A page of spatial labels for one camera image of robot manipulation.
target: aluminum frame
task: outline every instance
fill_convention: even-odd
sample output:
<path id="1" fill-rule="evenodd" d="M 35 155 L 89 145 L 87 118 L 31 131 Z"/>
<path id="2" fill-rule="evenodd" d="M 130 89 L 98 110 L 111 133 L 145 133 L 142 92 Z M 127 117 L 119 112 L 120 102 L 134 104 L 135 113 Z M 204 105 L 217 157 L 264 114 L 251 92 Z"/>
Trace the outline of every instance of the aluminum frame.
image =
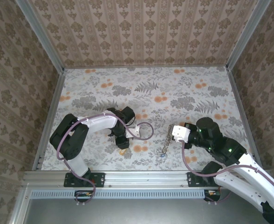
<path id="1" fill-rule="evenodd" d="M 222 67 L 225 64 L 145 64 L 145 65 L 107 65 L 107 66 L 84 66 L 65 67 L 65 69 L 126 69 L 126 68 L 175 68 L 175 67 Z"/>
<path id="2" fill-rule="evenodd" d="M 257 164 L 262 167 L 261 160 L 260 160 L 260 157 L 259 157 L 259 154 L 257 151 L 257 147 L 256 147 L 256 144 L 255 144 L 255 141 L 254 141 L 254 138 L 253 138 L 250 126 L 249 126 L 249 122 L 247 120 L 246 113 L 245 113 L 243 104 L 240 99 L 240 94 L 238 92 L 238 88 L 236 87 L 236 83 L 235 83 L 232 71 L 230 69 L 227 69 L 227 75 L 229 77 L 229 81 L 230 81 L 231 88 L 232 88 L 232 91 L 233 91 L 233 94 L 235 97 L 236 105 L 240 112 L 240 118 L 241 118 L 241 121 L 243 122 L 245 133 L 246 133 L 246 136 L 248 139 L 248 143 L 252 150 L 252 154 L 255 157 Z"/>
<path id="3" fill-rule="evenodd" d="M 245 46 L 250 40 L 254 30 L 256 29 L 260 19 L 262 18 L 270 2 L 271 0 L 259 0 L 257 2 L 247 24 L 245 25 L 243 32 L 241 33 L 234 49 L 231 52 L 231 55 L 227 60 L 226 64 L 230 70 L 232 70 L 232 68 L 235 66 L 238 58 L 240 57 Z"/>
<path id="4" fill-rule="evenodd" d="M 69 171 L 27 171 L 18 195 L 10 224 L 23 224 L 33 190 L 64 191 L 92 190 L 92 188 L 65 188 L 65 174 Z M 186 171 L 100 171 L 106 174 L 104 190 L 216 190 L 218 187 L 189 187 Z"/>
<path id="5" fill-rule="evenodd" d="M 43 158 L 47 149 L 47 145 L 50 139 L 52 125 L 55 119 L 56 110 L 59 103 L 59 98 L 61 97 L 63 85 L 64 85 L 65 75 L 62 74 L 58 77 L 56 88 L 53 94 L 53 98 L 51 101 L 51 105 L 48 111 L 47 119 L 45 122 L 45 126 L 42 132 L 41 140 L 38 146 L 38 150 L 35 155 L 34 163 L 32 170 L 37 170 L 41 168 L 41 164 L 43 163 Z"/>
<path id="6" fill-rule="evenodd" d="M 56 70 L 58 71 L 60 75 L 63 74 L 63 61 L 58 56 L 54 46 L 52 45 L 51 41 L 47 37 L 45 30 L 43 29 L 39 20 L 35 16 L 34 10 L 32 9 L 30 3 L 28 2 L 28 0 L 16 0 L 16 2 L 18 6 L 20 7 L 21 11 L 23 12 L 23 14 L 25 15 L 34 33 L 36 34 L 39 41 L 41 42 L 47 55 L 52 61 L 52 64 L 54 65 L 54 67 L 56 68 Z"/>

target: floral tablecloth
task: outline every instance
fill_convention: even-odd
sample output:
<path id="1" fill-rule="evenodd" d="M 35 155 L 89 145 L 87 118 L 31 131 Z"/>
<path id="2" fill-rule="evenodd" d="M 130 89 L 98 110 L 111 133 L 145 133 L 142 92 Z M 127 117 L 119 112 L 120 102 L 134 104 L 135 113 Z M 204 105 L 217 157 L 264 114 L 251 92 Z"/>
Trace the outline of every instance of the floral tablecloth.
<path id="1" fill-rule="evenodd" d="M 88 135 L 82 155 L 92 170 L 185 170 L 181 144 L 172 142 L 166 155 L 162 149 L 170 124 L 195 124 L 199 118 L 215 120 L 222 133 L 249 149 L 244 127 L 224 67 L 118 68 L 65 70 L 66 79 L 52 132 L 63 117 L 91 116 L 109 107 L 131 107 L 136 123 L 150 122 L 155 130 L 147 141 L 130 140 L 130 147 L 120 150 L 110 130 Z M 142 126 L 149 136 L 151 129 Z M 49 144 L 42 170 L 65 170 Z M 201 148 L 186 150 L 191 168 L 201 170 L 212 157 Z"/>

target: patterned wallpaper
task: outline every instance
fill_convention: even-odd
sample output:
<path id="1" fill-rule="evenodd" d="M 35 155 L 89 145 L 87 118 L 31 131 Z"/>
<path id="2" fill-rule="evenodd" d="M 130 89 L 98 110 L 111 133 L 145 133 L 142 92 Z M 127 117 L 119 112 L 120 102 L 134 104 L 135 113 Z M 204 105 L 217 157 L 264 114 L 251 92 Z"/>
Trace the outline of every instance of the patterned wallpaper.
<path id="1" fill-rule="evenodd" d="M 274 0 L 233 68 L 265 168 L 274 174 Z"/>
<path id="2" fill-rule="evenodd" d="M 225 64 L 257 0 L 29 0 L 66 67 Z"/>
<path id="3" fill-rule="evenodd" d="M 0 0 L 0 224 L 31 170 L 57 78 L 15 1 Z"/>

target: small object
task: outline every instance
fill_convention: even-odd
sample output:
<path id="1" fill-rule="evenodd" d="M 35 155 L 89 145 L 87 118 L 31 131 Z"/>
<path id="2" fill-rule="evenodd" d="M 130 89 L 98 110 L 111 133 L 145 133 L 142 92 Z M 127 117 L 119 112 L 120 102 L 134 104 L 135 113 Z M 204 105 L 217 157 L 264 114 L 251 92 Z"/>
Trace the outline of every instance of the small object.
<path id="1" fill-rule="evenodd" d="M 169 146 L 169 144 L 171 143 L 171 140 L 172 140 L 172 127 L 173 127 L 173 125 L 168 126 L 168 134 L 166 136 L 166 141 L 165 141 L 165 143 L 163 145 L 163 148 L 162 148 L 162 154 L 161 154 L 162 158 L 166 156 L 168 146 Z"/>
<path id="2" fill-rule="evenodd" d="M 121 149 L 121 150 L 119 151 L 119 154 L 120 154 L 120 155 L 124 155 L 126 151 L 127 151 L 127 149 Z"/>

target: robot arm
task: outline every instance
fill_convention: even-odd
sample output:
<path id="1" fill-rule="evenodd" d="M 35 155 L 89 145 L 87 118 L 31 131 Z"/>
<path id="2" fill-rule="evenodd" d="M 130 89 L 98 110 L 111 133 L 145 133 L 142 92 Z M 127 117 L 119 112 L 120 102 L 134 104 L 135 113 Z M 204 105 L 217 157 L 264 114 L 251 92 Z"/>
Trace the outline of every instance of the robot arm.
<path id="1" fill-rule="evenodd" d="M 77 118 L 73 114 L 68 114 L 51 135 L 50 143 L 57 150 L 67 130 L 69 130 L 74 123 L 83 120 L 66 136 L 60 147 L 59 153 L 62 154 L 63 159 L 68 162 L 68 165 L 74 173 L 88 179 L 90 169 L 81 155 L 81 149 L 86 136 L 103 129 L 110 129 L 111 134 L 109 136 L 115 136 L 116 145 L 120 149 L 128 148 L 130 145 L 129 138 L 133 137 L 131 133 L 139 137 L 139 126 L 136 126 L 135 128 L 125 128 L 119 119 L 127 124 L 134 117 L 135 114 L 129 107 L 124 108 L 122 111 L 118 111 L 115 108 L 109 108 L 105 112 L 89 118 Z"/>
<path id="2" fill-rule="evenodd" d="M 211 118 L 201 118 L 196 125 L 185 123 L 184 127 L 173 126 L 172 135 L 173 140 L 184 142 L 184 149 L 190 149 L 193 145 L 202 147 L 216 161 L 227 166 L 217 173 L 205 172 L 202 175 L 192 171 L 186 164 L 193 174 L 214 176 L 213 180 L 217 185 L 244 198 L 263 212 L 263 217 L 268 222 L 274 223 L 274 179 L 254 161 L 240 143 L 223 136 L 217 123 Z M 219 167 L 215 162 L 210 162 L 207 166 L 210 168 L 213 164 Z M 237 172 L 246 181 L 228 170 Z"/>

